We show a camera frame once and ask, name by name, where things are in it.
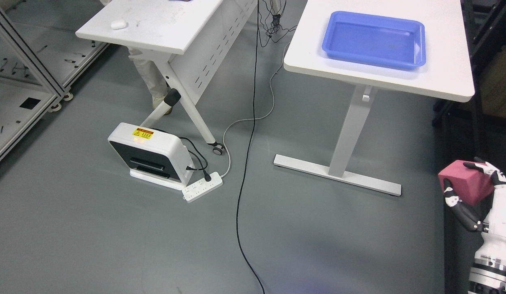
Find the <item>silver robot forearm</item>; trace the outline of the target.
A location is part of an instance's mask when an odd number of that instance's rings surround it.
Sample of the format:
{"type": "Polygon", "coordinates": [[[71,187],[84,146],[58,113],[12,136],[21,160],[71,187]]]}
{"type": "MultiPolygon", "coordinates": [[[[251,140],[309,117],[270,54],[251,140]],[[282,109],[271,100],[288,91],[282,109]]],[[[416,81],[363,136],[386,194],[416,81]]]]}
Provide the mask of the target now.
{"type": "Polygon", "coordinates": [[[476,258],[468,280],[468,294],[506,294],[506,261],[476,258]]]}

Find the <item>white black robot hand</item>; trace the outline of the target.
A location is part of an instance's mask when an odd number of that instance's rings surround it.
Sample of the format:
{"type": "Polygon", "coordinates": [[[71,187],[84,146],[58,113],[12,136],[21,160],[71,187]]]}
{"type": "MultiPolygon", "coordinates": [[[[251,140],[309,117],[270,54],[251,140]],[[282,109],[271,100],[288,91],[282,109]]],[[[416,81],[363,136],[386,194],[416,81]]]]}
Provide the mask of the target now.
{"type": "Polygon", "coordinates": [[[506,268],[506,176],[481,158],[474,158],[473,162],[460,160],[459,163],[467,170],[476,170],[489,177],[489,186],[493,188],[492,206],[485,218],[480,219],[457,195],[451,179],[440,176],[445,203],[466,230],[481,232],[483,245],[474,254],[475,260],[482,265],[499,264],[506,268]]]}

